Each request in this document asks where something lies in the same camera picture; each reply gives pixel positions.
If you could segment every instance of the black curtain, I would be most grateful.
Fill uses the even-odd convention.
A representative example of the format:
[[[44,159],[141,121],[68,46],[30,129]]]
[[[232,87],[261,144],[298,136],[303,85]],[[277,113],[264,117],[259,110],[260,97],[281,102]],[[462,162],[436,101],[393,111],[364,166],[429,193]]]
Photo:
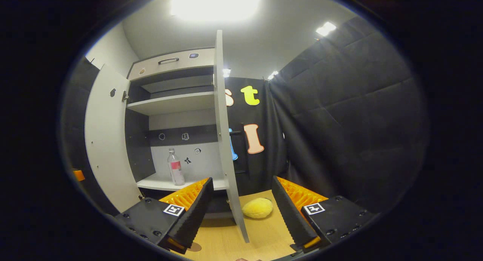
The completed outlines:
[[[225,88],[231,91],[234,101],[227,107],[228,125],[233,131],[241,131],[241,134],[231,135],[233,149],[238,155],[233,165],[240,196],[270,190],[273,175],[284,175],[287,170],[285,143],[268,84],[261,79],[225,78]],[[240,90],[247,86],[258,91],[254,96],[259,99],[259,104],[245,102]],[[264,151],[248,154],[243,130],[243,125],[247,124],[258,125],[257,134]]]
[[[360,17],[303,51],[269,84],[285,134],[287,178],[380,212],[412,185],[428,144],[416,75]]]
[[[73,168],[82,170],[85,180],[79,184],[89,197],[104,212],[117,215],[119,211],[111,204],[100,188],[90,167],[86,150],[84,120],[89,94],[99,69],[85,57],[77,64],[66,86],[62,109],[62,135],[65,152]]]

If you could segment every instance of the pink label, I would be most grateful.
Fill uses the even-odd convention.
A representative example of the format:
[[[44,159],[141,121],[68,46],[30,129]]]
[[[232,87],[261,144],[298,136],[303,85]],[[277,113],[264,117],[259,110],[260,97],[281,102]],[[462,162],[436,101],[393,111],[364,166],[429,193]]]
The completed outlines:
[[[181,168],[181,162],[180,161],[178,161],[178,162],[171,162],[171,168],[173,170],[180,169]]]

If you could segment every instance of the white ceiling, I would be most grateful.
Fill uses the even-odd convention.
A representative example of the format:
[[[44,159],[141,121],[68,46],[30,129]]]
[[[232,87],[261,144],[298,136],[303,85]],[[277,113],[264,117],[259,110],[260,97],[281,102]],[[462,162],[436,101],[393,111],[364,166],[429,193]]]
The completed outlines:
[[[338,26],[355,16],[333,0],[260,0],[255,15],[244,21],[192,22],[172,16],[170,4],[153,0],[123,21],[139,58],[213,47],[216,30],[222,29],[230,76],[258,79],[281,70],[314,44],[314,38],[320,38],[315,30],[325,22]],[[203,3],[197,9],[203,9]]]

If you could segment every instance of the drawer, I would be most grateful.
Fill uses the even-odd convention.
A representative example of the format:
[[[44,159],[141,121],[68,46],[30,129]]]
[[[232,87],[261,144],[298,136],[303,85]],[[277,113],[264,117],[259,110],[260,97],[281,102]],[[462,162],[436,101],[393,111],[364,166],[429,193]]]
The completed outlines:
[[[214,65],[214,48],[187,50],[148,58],[134,63],[128,80],[138,80],[154,74],[173,72],[188,68],[210,67]]]

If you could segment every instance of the open cabinet door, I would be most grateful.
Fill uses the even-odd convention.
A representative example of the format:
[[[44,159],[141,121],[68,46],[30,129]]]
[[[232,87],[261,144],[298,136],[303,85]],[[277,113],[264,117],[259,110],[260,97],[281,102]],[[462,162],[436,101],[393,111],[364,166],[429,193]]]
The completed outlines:
[[[228,112],[226,111],[225,79],[223,77],[223,39],[222,31],[216,31],[214,54],[214,109],[216,114],[216,131],[220,148],[221,167],[225,176],[226,193],[233,213],[233,218],[240,228],[245,242],[250,242],[243,220],[243,212],[238,198],[238,187],[235,179],[235,169],[231,157],[230,134],[228,131]]]
[[[124,135],[129,81],[103,65],[92,86],[86,109],[86,149],[100,188],[120,213],[141,195],[129,166]]]

